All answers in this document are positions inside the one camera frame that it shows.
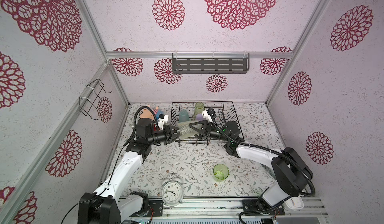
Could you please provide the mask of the pale yellow-green cup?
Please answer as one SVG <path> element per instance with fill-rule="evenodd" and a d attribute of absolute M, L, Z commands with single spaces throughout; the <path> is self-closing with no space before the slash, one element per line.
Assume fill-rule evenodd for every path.
<path fill-rule="evenodd" d="M 187 122 L 177 123 L 177 127 L 180 130 L 180 136 L 179 136 L 180 140 L 185 140 L 198 134 L 197 131 L 189 127 L 189 124 L 196 123 L 196 122 L 197 121 L 187 121 Z"/>

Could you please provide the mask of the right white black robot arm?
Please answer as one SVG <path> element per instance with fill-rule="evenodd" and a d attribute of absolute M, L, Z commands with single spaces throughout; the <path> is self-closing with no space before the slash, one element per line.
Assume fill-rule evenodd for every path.
<path fill-rule="evenodd" d="M 260 163 L 274 172 L 277 183 L 263 192 L 255 207 L 246 211 L 247 215 L 268 214 L 291 198 L 316 195 L 313 173 L 294 149 L 275 151 L 246 142 L 239 137 L 241 131 L 233 121 L 222 128 L 215 122 L 193 121 L 188 124 L 188 130 L 193 130 L 199 140 L 222 140 L 226 142 L 224 148 L 230 156 Z"/>

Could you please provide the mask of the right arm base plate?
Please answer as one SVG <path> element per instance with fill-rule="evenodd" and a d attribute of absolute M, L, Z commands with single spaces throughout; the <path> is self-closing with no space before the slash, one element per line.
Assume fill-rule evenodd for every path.
<path fill-rule="evenodd" d="M 246 216 L 283 216 L 285 211 L 282 204 L 270 206 L 262 199 L 244 199 L 241 201 Z"/>

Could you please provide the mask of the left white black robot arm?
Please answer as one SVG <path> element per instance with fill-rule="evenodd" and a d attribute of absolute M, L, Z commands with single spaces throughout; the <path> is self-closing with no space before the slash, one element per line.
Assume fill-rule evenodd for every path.
<path fill-rule="evenodd" d="M 156 114 L 141 106 L 133 119 L 133 131 L 125 141 L 123 158 L 117 161 L 109 177 L 92 193 L 84 193 L 73 207 L 78 209 L 79 224 L 120 224 L 132 215 L 153 214 L 148 194 L 132 192 L 121 199 L 131 177 L 144 163 L 154 145 L 168 145 L 179 136 L 179 129 L 168 125 L 168 115 Z"/>

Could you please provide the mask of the black wire dish rack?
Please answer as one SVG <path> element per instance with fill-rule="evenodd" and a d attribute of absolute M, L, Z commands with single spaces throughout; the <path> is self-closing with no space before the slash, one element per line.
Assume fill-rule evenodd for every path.
<path fill-rule="evenodd" d="M 213 109 L 216 123 L 212 123 L 198 113 L 197 106 L 205 110 Z M 226 144 L 227 136 L 243 141 L 244 135 L 232 101 L 208 102 L 173 102 L 171 109 L 171 125 L 178 126 L 181 136 L 177 144 Z"/>

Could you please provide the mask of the purple plastic cup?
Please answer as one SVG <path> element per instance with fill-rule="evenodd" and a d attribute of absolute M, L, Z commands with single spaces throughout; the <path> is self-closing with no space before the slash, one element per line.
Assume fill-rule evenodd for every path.
<path fill-rule="evenodd" d="M 197 114 L 195 120 L 196 121 L 204 121 L 205 119 L 204 119 L 202 114 Z"/>

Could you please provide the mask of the tall green translucent cup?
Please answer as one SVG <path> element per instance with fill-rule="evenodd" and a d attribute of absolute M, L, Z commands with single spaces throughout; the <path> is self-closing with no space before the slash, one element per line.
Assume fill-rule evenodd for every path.
<path fill-rule="evenodd" d="M 203 102 L 196 102 L 194 105 L 194 116 L 197 117 L 198 114 L 202 114 L 205 110 L 205 104 Z"/>

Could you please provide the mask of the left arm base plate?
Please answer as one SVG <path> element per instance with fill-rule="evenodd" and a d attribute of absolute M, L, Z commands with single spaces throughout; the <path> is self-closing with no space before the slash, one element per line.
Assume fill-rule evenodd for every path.
<path fill-rule="evenodd" d="M 143 208 L 130 215 L 133 217 L 161 217 L 163 215 L 164 202 L 162 199 L 149 199 L 143 202 Z"/>

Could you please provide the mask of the teal translucent cup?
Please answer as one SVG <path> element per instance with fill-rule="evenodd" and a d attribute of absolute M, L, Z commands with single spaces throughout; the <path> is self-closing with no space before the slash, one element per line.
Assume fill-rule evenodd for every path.
<path fill-rule="evenodd" d="M 190 120 L 189 113 L 186 109 L 179 112 L 179 123 L 188 122 Z"/>

